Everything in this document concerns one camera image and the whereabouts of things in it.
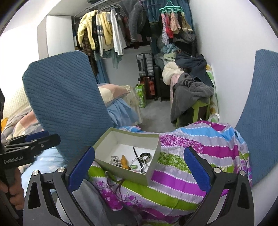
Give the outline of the person's left hand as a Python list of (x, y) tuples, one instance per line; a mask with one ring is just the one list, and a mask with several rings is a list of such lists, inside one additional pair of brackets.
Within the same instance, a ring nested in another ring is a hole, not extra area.
[(15, 183), (9, 188), (1, 181), (1, 191), (4, 193), (9, 192), (11, 198), (10, 203), (15, 206), (17, 210), (23, 210), (24, 208), (24, 190), (21, 184), (21, 175), (18, 170), (15, 171)]

